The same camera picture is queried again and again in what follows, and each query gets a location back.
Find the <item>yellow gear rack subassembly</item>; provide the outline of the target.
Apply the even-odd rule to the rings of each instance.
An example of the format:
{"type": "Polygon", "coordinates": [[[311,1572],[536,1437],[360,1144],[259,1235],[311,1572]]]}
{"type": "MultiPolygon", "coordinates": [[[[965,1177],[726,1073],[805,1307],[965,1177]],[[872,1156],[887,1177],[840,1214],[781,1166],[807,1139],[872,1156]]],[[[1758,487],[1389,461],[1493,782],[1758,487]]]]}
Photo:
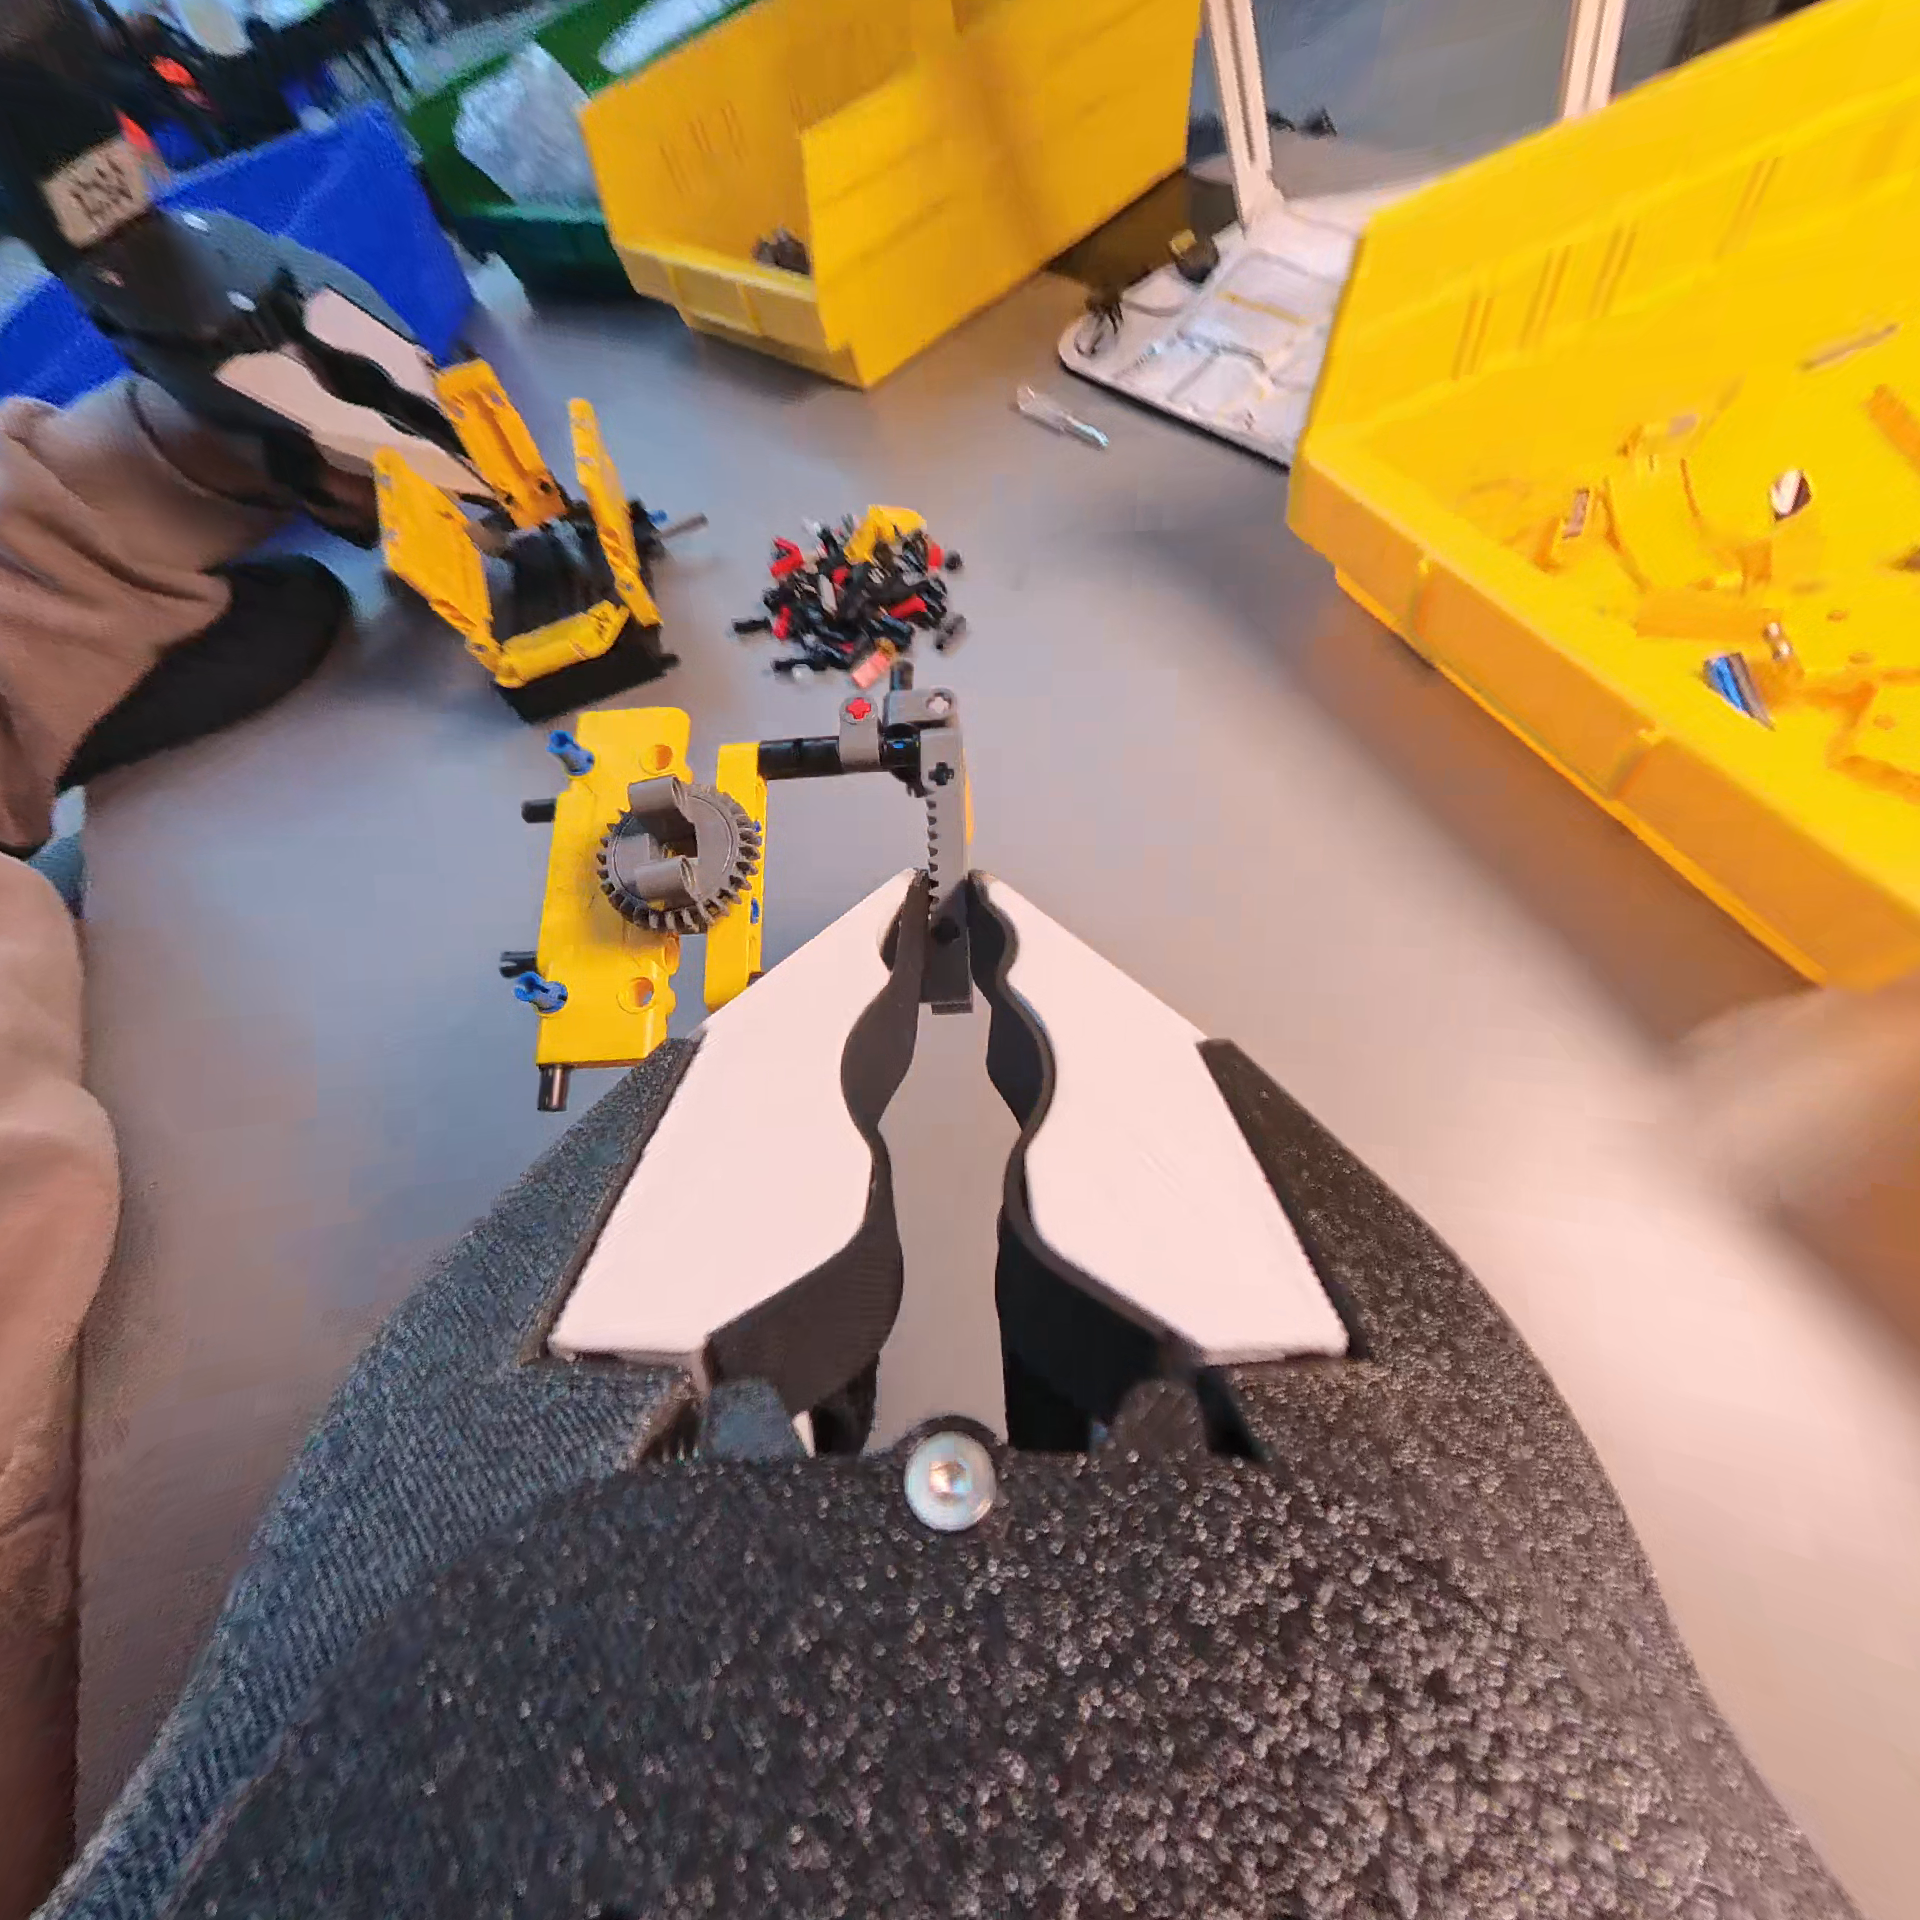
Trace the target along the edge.
{"type": "Polygon", "coordinates": [[[919,941],[919,998],[939,1017],[969,1009],[971,787],[955,693],[919,686],[925,731],[919,779],[840,774],[838,720],[831,734],[739,741],[720,748],[709,779],[689,766],[690,720],[682,709],[590,710],[547,748],[568,779],[559,796],[528,799],[521,819],[550,830],[544,893],[536,947],[505,950],[498,971],[537,1022],[536,1073],[539,1112],[566,1112],[581,1069],[627,1069],[666,1040],[677,1009],[677,973],[686,943],[705,950],[705,1008],[715,1013],[765,973],[765,896],[771,871],[771,790],[777,783],[887,776],[925,808],[926,891],[919,941]],[[664,935],[627,923],[603,899],[595,849],[647,776],[714,783],[765,827],[759,875],[742,902],[699,935],[664,935]]]}

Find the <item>yellow toy robot model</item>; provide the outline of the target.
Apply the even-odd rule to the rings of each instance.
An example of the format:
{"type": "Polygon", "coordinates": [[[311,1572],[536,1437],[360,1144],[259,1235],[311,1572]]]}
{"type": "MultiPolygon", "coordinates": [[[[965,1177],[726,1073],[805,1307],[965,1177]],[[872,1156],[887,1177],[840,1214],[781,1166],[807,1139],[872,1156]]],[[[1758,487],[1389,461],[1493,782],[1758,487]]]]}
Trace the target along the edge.
{"type": "Polygon", "coordinates": [[[542,725],[666,678],[657,565],[705,516],[661,518],[627,488],[600,413],[568,405],[560,479],[491,363],[431,366],[439,465],[376,454],[379,557],[464,646],[495,695],[542,725]]]}

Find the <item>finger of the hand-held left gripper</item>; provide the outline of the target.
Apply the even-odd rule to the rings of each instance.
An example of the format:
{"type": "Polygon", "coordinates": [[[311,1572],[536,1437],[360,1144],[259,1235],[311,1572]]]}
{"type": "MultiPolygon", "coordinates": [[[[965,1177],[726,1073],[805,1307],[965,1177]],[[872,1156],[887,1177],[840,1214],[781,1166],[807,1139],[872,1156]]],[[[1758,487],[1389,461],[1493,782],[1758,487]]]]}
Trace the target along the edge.
{"type": "Polygon", "coordinates": [[[242,352],[219,366],[230,393],[302,429],[337,463],[374,468],[391,449],[431,484],[489,497],[459,432],[442,407],[399,388],[374,363],[350,359],[349,393],[327,383],[329,368],[307,349],[242,352]]]}
{"type": "Polygon", "coordinates": [[[437,398],[439,372],[422,343],[339,288],[305,300],[302,355],[339,398],[437,398]]]}

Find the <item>assorted grey blue small parts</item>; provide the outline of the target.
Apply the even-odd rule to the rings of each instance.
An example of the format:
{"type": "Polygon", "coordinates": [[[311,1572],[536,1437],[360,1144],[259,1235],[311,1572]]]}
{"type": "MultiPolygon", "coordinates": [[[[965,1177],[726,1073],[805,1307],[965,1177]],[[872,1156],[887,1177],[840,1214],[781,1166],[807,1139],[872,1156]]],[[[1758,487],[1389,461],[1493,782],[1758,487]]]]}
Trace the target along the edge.
{"type": "Polygon", "coordinates": [[[1632,665],[1703,686],[1746,723],[1805,731],[1838,776],[1918,787],[1915,398],[1887,374],[1746,382],[1705,413],[1462,509],[1632,665]]]}

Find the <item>blue plastic bin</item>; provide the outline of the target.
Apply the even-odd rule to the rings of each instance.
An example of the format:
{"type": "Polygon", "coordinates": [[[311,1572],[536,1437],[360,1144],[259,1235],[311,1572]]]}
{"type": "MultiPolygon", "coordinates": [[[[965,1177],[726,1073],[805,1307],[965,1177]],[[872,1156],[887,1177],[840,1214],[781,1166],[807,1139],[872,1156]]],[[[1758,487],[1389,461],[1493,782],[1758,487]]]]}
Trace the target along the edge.
{"type": "MultiPolygon", "coordinates": [[[[329,256],[439,360],[467,331],[474,288],[386,108],[362,104],[318,133],[282,134],[176,173],[157,201],[230,213],[329,256]]],[[[3,396],[70,405],[126,372],[123,356],[58,281],[41,279],[5,301],[3,396]]]]}

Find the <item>yellow plastic bin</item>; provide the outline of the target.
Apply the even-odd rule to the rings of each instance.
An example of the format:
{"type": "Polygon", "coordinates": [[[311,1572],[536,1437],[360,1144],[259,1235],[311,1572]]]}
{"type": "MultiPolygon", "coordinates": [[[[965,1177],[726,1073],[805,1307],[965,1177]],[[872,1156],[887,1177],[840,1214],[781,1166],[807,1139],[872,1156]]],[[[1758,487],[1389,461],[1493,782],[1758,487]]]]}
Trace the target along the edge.
{"type": "Polygon", "coordinates": [[[872,388],[1185,166],[1199,1],[767,1],[600,94],[641,296],[872,388]],[[811,277],[752,263],[786,227],[811,277]]]}
{"type": "Polygon", "coordinates": [[[1813,4],[1376,215],[1287,518],[1342,587],[1813,980],[1915,971],[1915,804],[1830,771],[1462,497],[1837,368],[1915,398],[1918,4],[1813,4]]]}

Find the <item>white sticker sheet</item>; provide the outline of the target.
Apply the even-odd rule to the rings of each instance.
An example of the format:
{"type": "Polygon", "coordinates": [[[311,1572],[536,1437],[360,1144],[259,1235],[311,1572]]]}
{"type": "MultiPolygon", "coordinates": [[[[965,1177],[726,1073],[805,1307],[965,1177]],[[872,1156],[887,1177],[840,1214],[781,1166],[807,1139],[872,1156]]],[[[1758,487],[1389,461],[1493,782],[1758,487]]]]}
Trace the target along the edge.
{"type": "Polygon", "coordinates": [[[1267,248],[1239,252],[1121,368],[1133,400],[1293,463],[1344,277],[1267,248]]]}

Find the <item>pile of black red pins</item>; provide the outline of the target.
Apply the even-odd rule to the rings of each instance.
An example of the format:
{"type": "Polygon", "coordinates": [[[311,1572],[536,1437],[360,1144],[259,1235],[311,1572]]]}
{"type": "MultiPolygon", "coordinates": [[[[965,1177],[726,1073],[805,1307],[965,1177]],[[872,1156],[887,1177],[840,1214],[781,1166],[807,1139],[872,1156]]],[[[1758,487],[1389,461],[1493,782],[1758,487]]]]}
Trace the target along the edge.
{"type": "Polygon", "coordinates": [[[840,675],[872,686],[887,678],[893,661],[913,661],[922,639],[944,656],[969,635],[954,603],[963,556],[929,525],[896,550],[883,545],[872,565],[848,565],[842,535],[859,513],[777,535],[754,613],[728,623],[736,639],[774,641],[783,678],[840,675]]]}

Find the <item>grey desk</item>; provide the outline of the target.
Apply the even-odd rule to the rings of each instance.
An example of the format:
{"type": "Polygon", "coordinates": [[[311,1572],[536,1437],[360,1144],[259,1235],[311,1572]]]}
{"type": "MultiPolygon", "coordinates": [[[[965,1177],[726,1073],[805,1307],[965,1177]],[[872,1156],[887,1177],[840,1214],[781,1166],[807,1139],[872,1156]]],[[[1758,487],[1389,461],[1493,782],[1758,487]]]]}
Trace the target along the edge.
{"type": "MultiPolygon", "coordinates": [[[[1691,1028],[1792,973],[1355,607],[1286,476],[1080,388],[1040,277],[877,390],[657,303],[475,341],[551,446],[590,398],[622,476],[709,529],[661,569],[728,741],[832,688],[730,633],[768,542],[879,500],[965,556],[977,859],[1234,1040],[1448,1238],[1541,1355],[1728,1721],[1872,1915],[1915,1915],[1915,1355],[1663,1127],[1691,1028]],[[1057,438],[1033,387],[1112,437],[1057,438]]],[[[286,704],[85,803],[88,1067],[123,1232],[82,1360],[89,1835],[264,1504],[383,1316],[554,1144],[533,941],[555,764],[458,645],[360,596],[286,704]]]]}

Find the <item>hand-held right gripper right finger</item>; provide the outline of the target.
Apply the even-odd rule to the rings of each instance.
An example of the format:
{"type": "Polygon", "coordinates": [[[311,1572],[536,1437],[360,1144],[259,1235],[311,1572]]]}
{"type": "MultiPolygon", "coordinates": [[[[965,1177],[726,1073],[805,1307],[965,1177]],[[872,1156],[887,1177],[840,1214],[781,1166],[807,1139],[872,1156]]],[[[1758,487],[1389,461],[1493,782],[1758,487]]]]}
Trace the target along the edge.
{"type": "Polygon", "coordinates": [[[1006,880],[969,880],[1006,1221],[1083,1300],[1201,1365],[1339,1357],[1352,1332],[1208,1055],[1210,1038],[1006,880]]]}

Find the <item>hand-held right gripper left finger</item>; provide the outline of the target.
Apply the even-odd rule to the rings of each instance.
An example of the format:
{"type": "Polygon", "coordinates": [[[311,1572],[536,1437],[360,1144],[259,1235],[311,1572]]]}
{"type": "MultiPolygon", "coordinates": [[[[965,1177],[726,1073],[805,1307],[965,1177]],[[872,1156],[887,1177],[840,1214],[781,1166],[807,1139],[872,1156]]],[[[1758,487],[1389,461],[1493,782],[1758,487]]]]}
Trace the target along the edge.
{"type": "Polygon", "coordinates": [[[881,1119],[913,1065],[926,878],[902,871],[709,1014],[570,1285],[570,1360],[877,1360],[903,1297],[881,1119]]]}

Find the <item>clear bubble wrap bundle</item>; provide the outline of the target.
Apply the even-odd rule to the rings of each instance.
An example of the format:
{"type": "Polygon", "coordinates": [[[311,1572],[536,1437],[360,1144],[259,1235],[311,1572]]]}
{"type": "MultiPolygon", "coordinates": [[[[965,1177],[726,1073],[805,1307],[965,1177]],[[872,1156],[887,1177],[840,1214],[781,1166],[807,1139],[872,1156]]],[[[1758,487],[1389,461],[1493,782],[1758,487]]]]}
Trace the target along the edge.
{"type": "Polygon", "coordinates": [[[598,206],[590,95],[537,39],[459,95],[454,147],[520,206],[598,206]]]}

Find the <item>grey gear piece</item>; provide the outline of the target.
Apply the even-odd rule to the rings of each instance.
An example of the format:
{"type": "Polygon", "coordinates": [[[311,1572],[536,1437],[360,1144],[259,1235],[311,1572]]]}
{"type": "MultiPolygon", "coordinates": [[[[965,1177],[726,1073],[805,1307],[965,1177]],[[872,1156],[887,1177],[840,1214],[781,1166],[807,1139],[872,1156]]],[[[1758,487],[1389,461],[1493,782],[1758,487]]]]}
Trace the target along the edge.
{"type": "Polygon", "coordinates": [[[762,822],[731,796],[654,774],[630,787],[624,808],[598,843],[595,875],[627,923],[689,937],[745,899],[762,852],[762,822]]]}

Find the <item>white book stand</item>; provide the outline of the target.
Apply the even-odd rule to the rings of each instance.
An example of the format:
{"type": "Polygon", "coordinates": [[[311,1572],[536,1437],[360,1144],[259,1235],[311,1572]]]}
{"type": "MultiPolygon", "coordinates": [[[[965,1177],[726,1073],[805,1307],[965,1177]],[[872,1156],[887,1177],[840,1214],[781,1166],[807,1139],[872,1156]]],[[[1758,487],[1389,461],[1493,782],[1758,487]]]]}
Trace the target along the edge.
{"type": "Polygon", "coordinates": [[[1083,252],[1062,267],[1088,288],[1059,341],[1064,372],[1269,461],[1127,398],[1121,368],[1239,252],[1339,275],[1344,296],[1376,215],[1608,104],[1629,13],[1622,1],[1203,4],[1190,160],[1099,232],[1117,263],[1083,252]]]}

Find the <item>green plastic bin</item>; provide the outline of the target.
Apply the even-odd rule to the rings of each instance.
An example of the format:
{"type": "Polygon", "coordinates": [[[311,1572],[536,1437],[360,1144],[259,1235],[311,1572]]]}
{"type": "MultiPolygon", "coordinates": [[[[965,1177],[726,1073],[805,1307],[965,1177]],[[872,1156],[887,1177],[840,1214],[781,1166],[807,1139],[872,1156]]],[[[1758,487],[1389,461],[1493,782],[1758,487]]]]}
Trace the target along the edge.
{"type": "Polygon", "coordinates": [[[539,40],[583,85],[590,102],[742,11],[730,1],[583,1],[526,7],[497,22],[446,72],[405,125],[443,227],[475,259],[498,259],[533,296],[602,296],[624,285],[602,201],[589,207],[520,206],[454,147],[463,91],[539,40]]]}

